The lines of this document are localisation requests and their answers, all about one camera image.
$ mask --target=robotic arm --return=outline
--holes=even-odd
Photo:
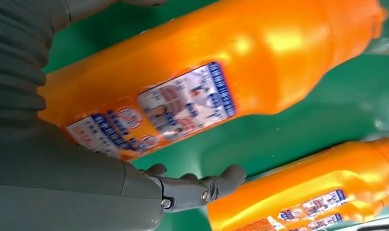
[[[160,164],[137,170],[38,118],[55,32],[115,2],[0,0],[0,231],[150,231],[163,213],[204,206],[245,180],[239,166],[203,179],[163,177]]]

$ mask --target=robotic finger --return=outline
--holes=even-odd
[[[230,195],[246,180],[246,172],[239,165],[228,167],[220,176],[199,180],[191,173],[179,179],[162,177],[165,172],[166,168],[157,164],[145,174],[161,188],[161,205],[167,213],[205,206]]]

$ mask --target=plastic bottle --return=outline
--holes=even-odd
[[[354,221],[358,223],[366,223],[374,220],[381,210],[389,206],[389,195],[374,203],[367,203],[363,201],[350,201],[345,204],[311,216],[309,218],[295,218],[288,222],[277,223],[277,229],[282,228],[285,231],[316,231],[326,230],[333,225],[342,223],[344,221]],[[275,228],[267,219],[261,219],[235,231],[273,231]]]
[[[295,219],[338,221],[329,214],[317,216],[348,203],[338,212],[340,219],[362,222],[373,218],[382,207],[374,202],[387,195],[389,138],[347,142],[245,183],[233,195],[210,204],[208,215],[213,231],[257,224],[267,230],[295,229],[308,224],[295,224]]]
[[[40,116],[81,146],[138,157],[299,102],[386,16],[378,0],[220,0],[49,75]]]

